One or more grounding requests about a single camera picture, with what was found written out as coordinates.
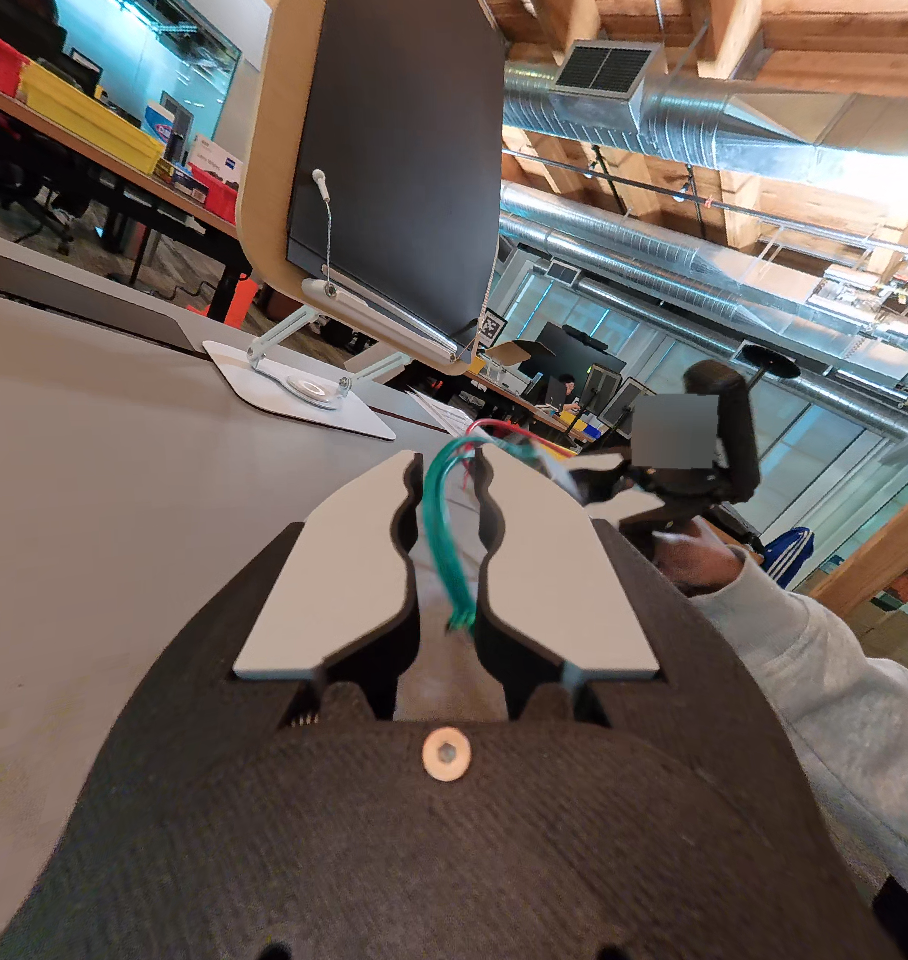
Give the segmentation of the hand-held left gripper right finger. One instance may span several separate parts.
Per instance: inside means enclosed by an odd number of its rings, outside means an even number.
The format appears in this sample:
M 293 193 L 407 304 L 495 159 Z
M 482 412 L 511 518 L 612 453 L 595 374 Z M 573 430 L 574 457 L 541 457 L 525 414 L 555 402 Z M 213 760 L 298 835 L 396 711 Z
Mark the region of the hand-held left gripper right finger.
M 485 554 L 473 637 L 502 688 L 655 678 L 659 660 L 586 509 L 498 446 L 477 452 L 474 487 Z

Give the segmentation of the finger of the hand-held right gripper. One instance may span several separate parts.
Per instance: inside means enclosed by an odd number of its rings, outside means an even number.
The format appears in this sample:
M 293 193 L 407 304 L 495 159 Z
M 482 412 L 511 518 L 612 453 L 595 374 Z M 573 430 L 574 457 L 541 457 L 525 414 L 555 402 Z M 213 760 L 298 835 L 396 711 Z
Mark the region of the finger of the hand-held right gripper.
M 589 504 L 592 522 L 604 522 L 618 530 L 627 522 L 664 508 L 664 500 L 633 486 L 618 491 L 612 498 Z
M 620 491 L 635 486 L 631 452 L 628 448 L 608 448 L 596 453 L 582 452 L 567 458 L 565 466 L 576 482 L 580 506 L 611 499 Z

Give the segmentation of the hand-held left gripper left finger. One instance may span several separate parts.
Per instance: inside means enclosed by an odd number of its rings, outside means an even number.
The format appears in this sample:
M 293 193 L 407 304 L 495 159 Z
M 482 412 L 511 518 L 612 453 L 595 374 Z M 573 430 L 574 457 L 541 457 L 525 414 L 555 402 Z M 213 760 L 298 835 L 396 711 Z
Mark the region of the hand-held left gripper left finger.
M 297 531 L 233 664 L 245 681 L 321 681 L 416 606 L 402 542 L 424 485 L 424 456 L 401 450 L 337 489 Z

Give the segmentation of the person's right forearm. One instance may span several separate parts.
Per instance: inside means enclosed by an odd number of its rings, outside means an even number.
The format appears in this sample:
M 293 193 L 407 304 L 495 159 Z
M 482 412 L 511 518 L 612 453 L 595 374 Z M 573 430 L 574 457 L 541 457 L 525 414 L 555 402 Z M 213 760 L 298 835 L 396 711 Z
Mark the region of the person's right forearm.
M 908 894 L 908 669 L 734 549 L 738 579 L 693 604 L 772 705 L 818 803 Z

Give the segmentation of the person's right hand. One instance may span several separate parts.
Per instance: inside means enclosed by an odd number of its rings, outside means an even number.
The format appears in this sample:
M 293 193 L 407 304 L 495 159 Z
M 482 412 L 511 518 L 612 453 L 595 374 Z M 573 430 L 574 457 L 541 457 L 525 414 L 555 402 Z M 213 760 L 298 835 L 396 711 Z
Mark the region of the person's right hand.
M 745 567 L 743 552 L 701 517 L 652 536 L 653 565 L 687 597 L 719 593 L 736 582 Z

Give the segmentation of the black monitor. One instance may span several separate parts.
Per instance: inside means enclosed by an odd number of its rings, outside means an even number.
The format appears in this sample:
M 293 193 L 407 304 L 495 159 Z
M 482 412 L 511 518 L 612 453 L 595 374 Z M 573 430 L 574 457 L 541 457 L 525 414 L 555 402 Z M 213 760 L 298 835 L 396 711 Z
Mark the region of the black monitor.
M 528 377 L 540 373 L 547 378 L 559 380 L 562 375 L 575 378 L 576 396 L 583 391 L 591 368 L 599 365 L 616 374 L 620 374 L 626 367 L 625 361 L 609 353 L 603 342 L 593 340 L 582 335 L 580 331 L 573 333 L 556 323 L 547 322 L 536 336 L 535 342 L 541 344 L 550 352 L 550 356 L 532 356 L 522 364 Z

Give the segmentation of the blue striped jacket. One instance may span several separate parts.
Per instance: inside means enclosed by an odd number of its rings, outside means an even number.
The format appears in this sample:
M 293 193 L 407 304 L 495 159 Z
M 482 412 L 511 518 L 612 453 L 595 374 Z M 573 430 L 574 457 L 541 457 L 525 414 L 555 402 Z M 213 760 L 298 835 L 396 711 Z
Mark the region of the blue striped jacket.
M 810 560 L 815 549 L 815 534 L 808 527 L 795 527 L 765 545 L 761 570 L 786 590 Z

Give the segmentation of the printed paper sheet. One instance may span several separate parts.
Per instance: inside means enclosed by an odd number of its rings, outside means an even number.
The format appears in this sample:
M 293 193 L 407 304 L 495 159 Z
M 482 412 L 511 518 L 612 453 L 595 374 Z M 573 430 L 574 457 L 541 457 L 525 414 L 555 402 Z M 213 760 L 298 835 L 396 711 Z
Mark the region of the printed paper sheet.
M 471 414 L 438 402 L 418 390 L 408 390 L 408 395 L 433 421 L 453 437 L 466 436 L 474 423 L 474 417 Z

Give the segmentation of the orange traffic cone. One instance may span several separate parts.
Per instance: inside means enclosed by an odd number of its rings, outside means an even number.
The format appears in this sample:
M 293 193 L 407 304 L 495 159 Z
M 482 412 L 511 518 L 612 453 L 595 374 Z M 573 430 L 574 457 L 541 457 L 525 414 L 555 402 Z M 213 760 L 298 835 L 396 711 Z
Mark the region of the orange traffic cone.
M 239 279 L 223 320 L 224 325 L 234 330 L 241 330 L 259 292 L 260 284 L 252 275 Z

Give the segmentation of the wooden tablet stand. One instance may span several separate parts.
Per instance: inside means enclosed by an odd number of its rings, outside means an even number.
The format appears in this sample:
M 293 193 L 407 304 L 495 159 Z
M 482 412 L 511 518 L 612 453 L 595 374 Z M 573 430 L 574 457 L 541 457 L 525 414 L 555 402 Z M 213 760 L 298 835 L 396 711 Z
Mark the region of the wooden tablet stand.
M 301 308 L 203 348 L 263 412 L 393 441 L 343 371 L 268 357 L 318 316 L 441 374 L 472 364 L 499 237 L 505 54 L 480 2 L 277 2 L 235 226 Z

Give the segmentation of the yellow plastic bin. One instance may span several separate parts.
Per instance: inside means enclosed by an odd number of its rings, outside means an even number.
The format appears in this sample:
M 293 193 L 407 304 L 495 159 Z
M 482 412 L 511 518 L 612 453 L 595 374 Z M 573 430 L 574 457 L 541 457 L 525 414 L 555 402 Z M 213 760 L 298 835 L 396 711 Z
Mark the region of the yellow plastic bin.
M 34 61 L 22 68 L 19 93 L 27 108 L 100 151 L 151 176 L 161 142 Z

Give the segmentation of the wooden post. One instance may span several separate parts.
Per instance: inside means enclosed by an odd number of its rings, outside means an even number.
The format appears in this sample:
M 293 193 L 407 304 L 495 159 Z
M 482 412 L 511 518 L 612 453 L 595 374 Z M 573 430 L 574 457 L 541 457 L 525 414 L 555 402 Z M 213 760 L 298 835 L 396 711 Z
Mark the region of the wooden post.
M 908 570 L 908 504 L 808 594 L 841 619 Z

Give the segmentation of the metal ventilation duct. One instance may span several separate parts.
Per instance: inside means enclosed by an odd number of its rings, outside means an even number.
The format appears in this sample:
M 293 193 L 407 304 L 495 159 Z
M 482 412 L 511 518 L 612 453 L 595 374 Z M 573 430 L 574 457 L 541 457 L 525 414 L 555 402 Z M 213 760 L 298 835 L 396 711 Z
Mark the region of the metal ventilation duct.
M 908 210 L 908 99 L 669 72 L 661 44 L 579 41 L 509 61 L 504 124 Z
M 500 230 L 575 271 L 583 296 L 604 287 L 671 314 L 690 338 L 786 355 L 802 372 L 794 386 L 817 385 L 866 425 L 908 438 L 908 318 L 873 274 L 828 265 L 812 275 L 506 179 Z

